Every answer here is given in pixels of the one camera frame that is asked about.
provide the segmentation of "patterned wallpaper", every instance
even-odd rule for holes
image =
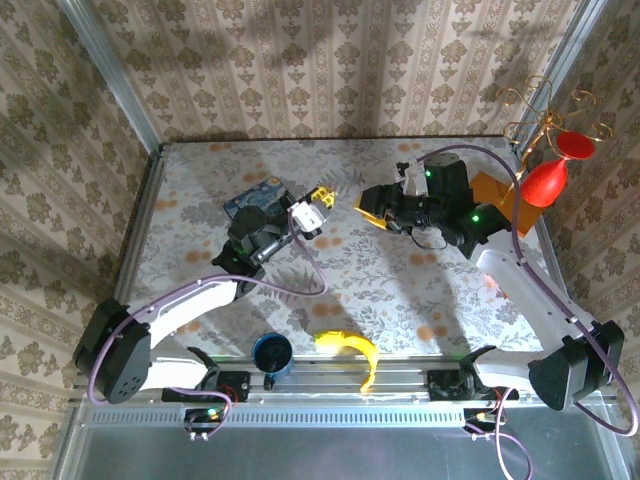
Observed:
[[[578,0],[109,0],[162,141],[501,133]]]
[[[609,2],[555,107],[574,111],[567,92],[593,91],[599,102],[568,126],[586,131],[595,121],[615,128],[584,162],[570,164],[566,190],[545,218],[573,298],[601,320],[616,320],[626,335],[622,373],[640,398],[640,2]],[[539,152],[552,158],[549,151]],[[636,435],[636,445],[640,442]]]
[[[55,2],[0,1],[0,478],[45,478],[146,153]]]

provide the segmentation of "yellow banana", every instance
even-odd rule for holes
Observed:
[[[351,347],[360,350],[364,356],[367,357],[370,367],[369,377],[367,377],[367,380],[360,386],[360,391],[365,392],[373,384],[376,378],[376,368],[378,366],[380,352],[371,340],[362,335],[345,332],[343,330],[330,330],[328,332],[316,333],[313,338],[316,342],[316,347],[329,347],[336,351],[341,347]]]

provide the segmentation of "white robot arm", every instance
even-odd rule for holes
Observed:
[[[262,265],[291,243],[294,231],[306,239],[319,235],[334,201],[334,192],[318,187],[297,202],[286,193],[280,213],[271,216],[257,206],[240,208],[222,253],[201,276],[139,308],[114,299],[98,305],[73,356],[89,377],[89,399],[98,403],[94,388],[115,404],[140,390],[204,387],[218,369],[204,352],[189,348],[167,357],[153,349],[193,319],[264,284]]]
[[[624,335],[614,322],[601,325],[573,303],[520,250],[511,222],[496,207],[474,202],[467,167],[456,155],[444,153],[449,149],[418,160],[428,194],[407,194],[407,184],[425,183],[407,178],[404,184],[365,190],[355,208],[374,225],[393,233],[411,235],[413,229],[440,229],[449,245],[458,247],[497,282],[529,322],[543,350],[508,352],[485,347],[472,352],[455,375],[436,373],[429,379],[431,397],[467,399],[488,387],[513,387],[535,391],[549,407],[563,410],[611,381],[610,372],[581,327],[590,330],[615,365]],[[400,176],[407,170],[409,164],[398,164]]]

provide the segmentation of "table surface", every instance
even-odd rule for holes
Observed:
[[[184,143],[165,146],[166,168],[158,192],[132,300],[150,300],[196,277],[226,241],[225,201],[272,176],[296,197],[318,184],[339,197],[323,235],[308,242],[330,280],[329,293],[300,298],[256,289],[177,331],[174,339],[212,355],[248,356],[262,334],[277,331],[297,355],[314,354],[313,333],[344,329],[370,338],[383,355],[464,354],[484,345],[539,350],[533,330],[490,277],[452,247],[423,251],[407,237],[369,225],[352,205],[365,188],[394,181],[395,163],[447,145],[490,148],[515,166],[499,138],[290,140]],[[488,156],[456,152],[469,179],[480,171],[508,183]],[[422,238],[443,244],[430,229]],[[544,264],[538,238],[525,238],[529,254]],[[313,267],[294,247],[266,266],[267,280],[291,288],[317,288]]]

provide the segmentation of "purple cable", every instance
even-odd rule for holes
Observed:
[[[531,265],[529,265],[529,263],[524,258],[524,253],[523,253],[522,247],[520,245],[520,239],[518,238],[518,228],[517,228],[517,225],[518,225],[518,210],[520,209],[520,184],[518,183],[518,178],[516,177],[515,173],[511,169],[511,167],[509,167],[507,162],[505,162],[502,158],[500,158],[500,156],[498,156],[497,154],[495,154],[491,150],[489,150],[487,148],[484,148],[484,147],[479,147],[479,146],[476,146],[476,145],[451,145],[449,147],[443,147],[443,148],[439,148],[438,150],[434,150],[433,152],[430,152],[427,155],[434,155],[434,154],[437,154],[437,153],[446,152],[448,150],[457,150],[457,149],[476,150],[478,152],[482,152],[482,153],[484,153],[486,155],[489,155],[494,160],[496,160],[500,165],[502,165],[502,167],[507,171],[507,173],[509,174],[509,177],[511,178],[511,181],[513,182],[513,185],[514,185],[515,191],[516,191],[515,199],[514,199],[514,202],[513,202],[513,214],[512,214],[512,219],[511,219],[511,224],[512,224],[512,227],[511,227],[511,240],[512,240],[512,243],[513,243],[513,248],[514,248],[514,250],[515,250],[515,252],[516,252],[516,254],[518,256],[518,260],[520,260],[520,263],[524,267],[524,269],[527,272],[527,274],[531,277],[531,279],[544,291],[545,295],[547,295],[551,299],[551,301],[553,301],[553,303],[555,303],[557,305],[557,307],[562,311],[562,313],[564,313],[567,316],[568,319],[575,319],[575,315],[573,314],[571,309],[567,305],[565,305],[565,303],[560,298],[558,298],[558,296],[553,292],[553,290],[551,290],[547,286],[547,284],[538,276],[538,274],[535,272],[535,270],[533,270],[533,268],[531,268]],[[638,416],[639,416],[638,415],[638,405],[636,404],[635,400],[633,399],[633,395],[632,395],[631,391],[629,390],[629,387],[627,386],[627,383],[624,381],[624,379],[622,378],[622,375],[620,375],[620,372],[618,371],[616,366],[613,364],[613,362],[611,361],[609,356],[605,353],[605,351],[602,349],[602,347],[596,341],[596,339],[593,337],[593,335],[591,335],[591,333],[589,332],[589,329],[587,327],[585,327],[582,324],[582,322],[580,322],[580,320],[578,320],[578,319],[575,319],[573,324],[580,331],[580,333],[584,336],[584,338],[587,340],[587,342],[589,342],[589,345],[591,345],[593,347],[593,349],[595,350],[595,352],[598,355],[598,357],[600,357],[602,362],[607,367],[607,370],[609,370],[609,372],[611,372],[611,375],[614,378],[614,380],[618,383],[618,385],[620,385],[620,389],[624,393],[624,396],[625,396],[625,398],[627,400],[627,403],[629,405],[629,409],[631,411],[631,426],[629,428],[627,428],[627,429],[622,429],[622,428],[619,428],[619,427],[615,427],[615,426],[611,425],[610,423],[607,423],[606,421],[604,421],[601,418],[597,417],[595,414],[590,412],[580,402],[574,402],[576,407],[578,407],[578,409],[580,409],[584,414],[586,414],[589,418],[591,418],[592,420],[597,422],[599,425],[605,427],[606,429],[612,431],[615,434],[621,435],[623,437],[631,437],[631,436],[635,435],[638,432]]]
[[[491,437],[495,437],[496,453],[498,454],[498,462],[500,463],[500,468],[502,469],[502,473],[504,473],[504,476],[508,480],[514,480],[514,478],[511,476],[511,474],[509,473],[509,470],[507,470],[507,466],[504,463],[504,458],[502,457],[502,449],[500,447],[500,437],[504,437],[508,440],[511,440],[513,443],[515,443],[527,458],[527,476],[525,480],[531,480],[531,478],[533,478],[533,460],[531,459],[531,455],[529,454],[529,451],[524,446],[524,444],[520,440],[518,440],[516,437],[500,431],[500,420],[502,419],[502,412],[504,411],[504,405],[507,398],[509,397],[509,395],[511,395],[511,392],[513,392],[513,390],[514,390],[513,388],[508,388],[502,395],[502,400],[500,400],[500,403],[498,404],[498,412],[496,413],[497,421],[496,421],[495,432],[490,432],[490,433],[484,432],[480,428],[476,427],[471,423],[467,423],[466,427],[475,431],[479,435],[489,435]]]
[[[98,353],[98,356],[96,357],[96,361],[93,364],[91,373],[89,374],[89,384],[87,386],[87,397],[89,398],[89,401],[92,404],[98,405],[98,406],[109,404],[107,400],[98,400],[95,396],[95,385],[96,385],[96,378],[98,378],[98,371],[100,371],[102,362],[104,362],[104,359],[107,356],[109,349],[113,345],[113,342],[115,341],[116,337],[122,333],[122,331],[127,327],[127,325],[129,325],[133,320],[135,320],[141,314],[145,312],[151,312],[156,308],[160,308],[164,306],[166,301],[169,301],[176,297],[180,297],[185,293],[192,291],[195,288],[206,288],[207,286],[213,283],[220,283],[220,282],[227,282],[227,281],[254,283],[261,287],[271,288],[276,292],[285,293],[287,295],[294,295],[298,297],[320,297],[325,293],[327,293],[329,291],[329,280],[327,279],[326,274],[324,273],[324,271],[322,270],[322,267],[318,264],[318,262],[316,262],[316,260],[313,258],[313,255],[311,254],[311,252],[307,249],[304,243],[302,243],[302,241],[298,238],[298,233],[296,232],[293,226],[293,217],[291,215],[291,212],[289,212],[288,217],[289,217],[288,219],[289,230],[291,231],[293,242],[307,256],[307,258],[311,262],[311,265],[316,270],[316,272],[318,273],[318,275],[322,280],[322,288],[320,290],[318,290],[317,292],[299,292],[296,290],[291,290],[289,288],[280,287],[273,283],[265,282],[264,280],[259,280],[257,278],[245,277],[244,275],[231,275],[231,274],[209,275],[209,276],[200,278],[198,280],[195,280],[187,285],[183,285],[182,287],[177,288],[176,290],[172,290],[171,292],[166,293],[160,298],[156,299],[153,303],[150,303],[133,312],[128,318],[126,318],[120,325],[118,325],[113,330],[113,332],[111,333],[111,335],[109,335],[109,337],[107,337],[107,340],[104,342],[104,345],[102,346],[102,348],[100,349],[100,352]]]

